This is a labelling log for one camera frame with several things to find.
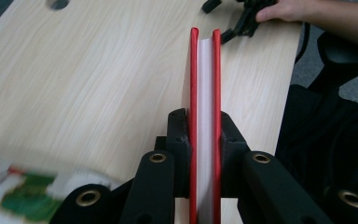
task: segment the book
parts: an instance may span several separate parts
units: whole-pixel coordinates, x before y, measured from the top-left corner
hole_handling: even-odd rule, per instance
[[[191,29],[189,48],[190,106],[187,112],[192,146],[190,223],[220,223],[220,31],[199,39]]]
[[[87,168],[59,167],[41,169],[0,157],[0,224],[47,224],[74,189],[100,184],[113,190],[121,184]]]

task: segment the desk hole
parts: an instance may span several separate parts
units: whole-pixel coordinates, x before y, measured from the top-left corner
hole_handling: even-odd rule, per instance
[[[67,7],[69,0],[47,0],[48,8],[52,10],[61,10]]]

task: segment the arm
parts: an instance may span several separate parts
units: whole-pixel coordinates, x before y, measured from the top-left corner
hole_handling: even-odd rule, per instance
[[[305,21],[358,44],[358,3],[336,0],[278,0],[256,20]]]

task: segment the black clamp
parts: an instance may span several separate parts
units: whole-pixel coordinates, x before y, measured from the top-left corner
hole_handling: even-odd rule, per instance
[[[251,151],[230,116],[221,118],[221,197],[238,198],[244,223],[331,223],[273,156]],[[167,136],[157,137],[132,180],[113,191],[101,185],[74,190],[50,224],[173,223],[174,198],[188,198],[186,124],[185,109],[170,113]]]
[[[258,22],[255,20],[255,15],[264,7],[269,7],[274,4],[274,0],[237,0],[243,2],[244,10],[240,19],[237,22],[234,30],[228,29],[221,35],[222,44],[226,44],[229,40],[237,35],[247,35],[252,37],[258,27]],[[202,6],[205,13],[210,13],[222,2],[220,0],[208,0]]]

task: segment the light wood grain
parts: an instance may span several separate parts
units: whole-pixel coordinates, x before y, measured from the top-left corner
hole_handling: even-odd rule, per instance
[[[226,1],[206,15],[202,4],[71,0],[54,11],[15,0],[0,19],[0,155],[132,178],[181,106],[190,28],[208,37],[241,12]],[[299,29],[267,22],[222,47],[222,109],[252,150],[276,147]],[[240,222],[229,204],[222,222]]]

